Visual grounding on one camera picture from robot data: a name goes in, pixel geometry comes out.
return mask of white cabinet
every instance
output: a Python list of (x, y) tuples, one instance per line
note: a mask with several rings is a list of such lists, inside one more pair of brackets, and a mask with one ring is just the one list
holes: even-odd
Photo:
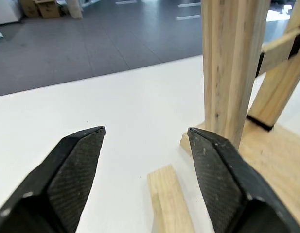
[(21, 17), (18, 0), (0, 0), (0, 24), (18, 22)]

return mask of light wood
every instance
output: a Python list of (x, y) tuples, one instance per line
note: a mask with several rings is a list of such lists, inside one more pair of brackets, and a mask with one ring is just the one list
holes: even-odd
[[(300, 26), (300, 0), (294, 6), (285, 33)], [(256, 99), (248, 113), (251, 117), (272, 127), (300, 79), (300, 49), (296, 56), (268, 71)]]
[(237, 148), (269, 5), (269, 0), (203, 0), (205, 127)]
[(171, 165), (148, 174), (158, 233), (194, 233), (177, 175)]
[(258, 75), (288, 60), (291, 48), (298, 35), (300, 35), (300, 28), (295, 28), (279, 39), (263, 45), (261, 52), (264, 53), (264, 57)]
[[(180, 145), (192, 154), (187, 133)], [(300, 137), (278, 124), (267, 132), (246, 120), (239, 153), (265, 178), (300, 224)]]

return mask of wooden stand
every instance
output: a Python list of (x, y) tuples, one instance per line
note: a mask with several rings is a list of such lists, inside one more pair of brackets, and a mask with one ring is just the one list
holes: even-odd
[[(260, 52), (268, 8), (203, 0), (205, 122), (197, 127), (239, 148), (300, 224), (300, 137), (275, 124), (300, 79), (300, 0), (285, 35)], [(268, 69), (246, 120), (254, 78)], [(191, 153), (186, 133), (180, 145)]]

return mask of white tabletop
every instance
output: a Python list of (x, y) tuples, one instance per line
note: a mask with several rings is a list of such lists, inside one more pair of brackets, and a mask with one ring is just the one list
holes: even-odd
[[(198, 56), (0, 97), (0, 207), (62, 137), (102, 125), (106, 135), (77, 232), (155, 232), (146, 176), (168, 164), (196, 232), (211, 232), (193, 161), (179, 147), (187, 128), (204, 120), (202, 66)], [(279, 122), (300, 135), (300, 83)]]

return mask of gray floor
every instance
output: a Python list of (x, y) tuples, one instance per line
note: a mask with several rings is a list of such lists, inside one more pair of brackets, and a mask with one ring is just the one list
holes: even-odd
[[(83, 20), (24, 19), (0, 26), (0, 96), (202, 54), (196, 0), (153, 0), (116, 5), (102, 0)], [(282, 35), (287, 21), (268, 22), (265, 42)]]

